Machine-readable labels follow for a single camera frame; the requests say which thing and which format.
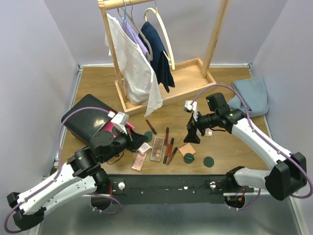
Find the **pink drawer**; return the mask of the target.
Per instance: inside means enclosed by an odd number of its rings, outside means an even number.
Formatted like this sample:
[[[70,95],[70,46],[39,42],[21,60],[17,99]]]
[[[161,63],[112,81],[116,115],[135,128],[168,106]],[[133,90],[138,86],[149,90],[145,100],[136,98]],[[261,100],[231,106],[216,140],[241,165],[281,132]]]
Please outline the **pink drawer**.
[[[115,113],[109,111],[108,117],[110,120],[104,125],[101,131],[109,131],[115,137],[120,133],[126,134],[127,129],[134,130],[134,126],[128,122],[129,115],[123,112]]]

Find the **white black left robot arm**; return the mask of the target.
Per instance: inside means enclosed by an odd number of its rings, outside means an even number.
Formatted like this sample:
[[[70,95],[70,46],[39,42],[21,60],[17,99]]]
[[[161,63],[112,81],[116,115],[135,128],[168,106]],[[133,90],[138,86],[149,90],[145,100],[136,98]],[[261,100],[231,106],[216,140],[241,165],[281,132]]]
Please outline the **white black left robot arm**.
[[[53,208],[84,194],[104,193],[110,179],[101,167],[102,163],[118,156],[124,150],[135,152],[148,137],[133,129],[114,136],[101,131],[90,139],[89,145],[64,163],[58,171],[23,193],[12,192],[7,201],[18,232],[40,224],[44,215]]]

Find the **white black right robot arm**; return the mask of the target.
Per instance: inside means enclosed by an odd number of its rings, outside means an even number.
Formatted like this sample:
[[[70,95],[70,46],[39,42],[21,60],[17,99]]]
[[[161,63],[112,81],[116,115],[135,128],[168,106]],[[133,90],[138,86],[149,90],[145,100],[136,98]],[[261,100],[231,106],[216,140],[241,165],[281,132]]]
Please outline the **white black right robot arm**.
[[[220,127],[246,143],[267,165],[269,170],[253,170],[239,166],[226,174],[225,187],[235,192],[242,186],[267,190],[282,201],[306,186],[306,158],[292,153],[257,128],[240,109],[231,109],[222,93],[206,97],[211,113],[202,115],[196,101],[186,101],[184,110],[191,113],[187,123],[185,143],[199,144],[197,133],[205,135],[206,129]]]

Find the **black organizer box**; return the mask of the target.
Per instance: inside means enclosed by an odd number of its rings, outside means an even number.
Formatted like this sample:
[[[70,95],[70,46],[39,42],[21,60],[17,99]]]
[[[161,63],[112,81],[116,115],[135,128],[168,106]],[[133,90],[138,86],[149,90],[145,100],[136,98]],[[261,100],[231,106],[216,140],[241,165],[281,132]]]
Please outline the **black organizer box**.
[[[110,122],[111,118],[108,116],[108,112],[116,112],[116,110],[114,110],[98,98],[94,97],[93,95],[87,94],[80,101],[78,101],[78,103],[75,104],[65,115],[63,115],[61,122],[63,122],[64,119],[66,119],[71,113],[85,107],[97,107],[105,109],[105,111],[103,112],[94,109],[82,110],[72,115],[65,122],[65,127],[77,139],[88,145],[90,139]]]

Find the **long eyeshadow palette purple tones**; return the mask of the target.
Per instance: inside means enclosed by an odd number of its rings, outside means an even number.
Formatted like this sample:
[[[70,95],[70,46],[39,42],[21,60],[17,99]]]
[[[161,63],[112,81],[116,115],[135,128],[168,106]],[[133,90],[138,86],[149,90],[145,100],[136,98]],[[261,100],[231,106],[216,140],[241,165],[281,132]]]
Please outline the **long eyeshadow palette purple tones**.
[[[206,136],[212,136],[212,134],[213,134],[213,131],[212,131],[210,128],[207,128],[207,129],[205,130],[205,135],[206,135]]]

